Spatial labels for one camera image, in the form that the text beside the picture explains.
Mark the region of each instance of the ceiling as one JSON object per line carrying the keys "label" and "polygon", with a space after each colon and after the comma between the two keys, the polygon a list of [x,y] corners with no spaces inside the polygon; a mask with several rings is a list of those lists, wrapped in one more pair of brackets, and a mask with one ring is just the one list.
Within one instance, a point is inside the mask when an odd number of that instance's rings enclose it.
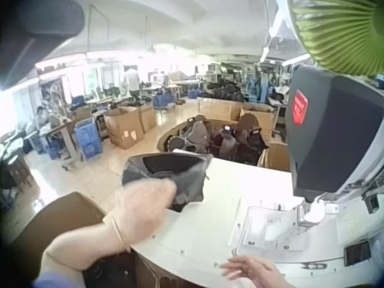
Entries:
{"label": "ceiling", "polygon": [[[48,58],[107,49],[151,50],[158,43],[196,54],[260,56],[277,11],[275,0],[77,1],[86,14],[83,32]],[[303,51],[283,22],[268,57],[289,59]]]}

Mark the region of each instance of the red logo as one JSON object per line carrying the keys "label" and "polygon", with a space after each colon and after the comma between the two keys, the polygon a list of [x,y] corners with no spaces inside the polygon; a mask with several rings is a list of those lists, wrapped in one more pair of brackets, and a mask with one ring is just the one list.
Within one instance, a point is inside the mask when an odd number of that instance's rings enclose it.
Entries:
{"label": "red logo", "polygon": [[300,126],[304,123],[305,114],[307,113],[308,99],[299,90],[296,93],[295,99],[293,99],[293,122]]}

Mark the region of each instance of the tiled floor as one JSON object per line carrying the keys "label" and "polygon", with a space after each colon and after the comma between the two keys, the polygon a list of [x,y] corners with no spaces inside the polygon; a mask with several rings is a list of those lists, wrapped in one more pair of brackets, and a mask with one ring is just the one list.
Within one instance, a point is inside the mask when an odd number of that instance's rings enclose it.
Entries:
{"label": "tiled floor", "polygon": [[45,205],[72,191],[78,191],[94,199],[106,212],[113,208],[115,191],[121,187],[121,174],[126,160],[137,154],[156,152],[159,138],[175,125],[197,115],[197,103],[187,100],[175,111],[157,112],[158,126],[145,134],[144,140],[124,150],[109,142],[103,142],[103,154],[91,162],[76,162],[74,169],[65,171],[59,160],[52,161],[47,154],[27,155],[31,173],[35,179],[32,187],[23,186],[15,206],[1,217],[2,235],[12,241]]}

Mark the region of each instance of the pile of black fabric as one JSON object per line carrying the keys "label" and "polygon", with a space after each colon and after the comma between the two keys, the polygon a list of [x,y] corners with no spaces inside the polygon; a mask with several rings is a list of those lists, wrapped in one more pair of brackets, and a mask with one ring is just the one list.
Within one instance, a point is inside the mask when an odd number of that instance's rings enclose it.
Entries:
{"label": "pile of black fabric", "polygon": [[180,135],[170,135],[166,139],[164,150],[212,154],[215,158],[256,166],[261,153],[269,148],[260,132],[257,118],[252,114],[242,116],[236,125],[219,129],[198,115],[188,119]]}
{"label": "pile of black fabric", "polygon": [[213,93],[201,93],[199,97],[244,102],[244,96],[240,88],[233,84],[226,84],[225,86],[214,88]]}

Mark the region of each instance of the seated worker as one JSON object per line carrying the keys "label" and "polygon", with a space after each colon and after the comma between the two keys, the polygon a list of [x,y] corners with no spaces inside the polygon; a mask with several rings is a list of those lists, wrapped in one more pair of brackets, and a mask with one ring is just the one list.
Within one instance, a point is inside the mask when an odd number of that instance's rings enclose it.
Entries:
{"label": "seated worker", "polygon": [[42,106],[38,106],[36,110],[36,120],[38,129],[45,126],[48,123],[48,111]]}
{"label": "seated worker", "polygon": [[[58,236],[43,254],[35,288],[85,287],[82,272],[96,260],[118,254],[151,236],[163,223],[176,185],[166,179],[130,183],[119,194],[112,216],[103,224]],[[273,263],[240,256],[221,266],[229,279],[248,277],[257,288],[292,288]]]}

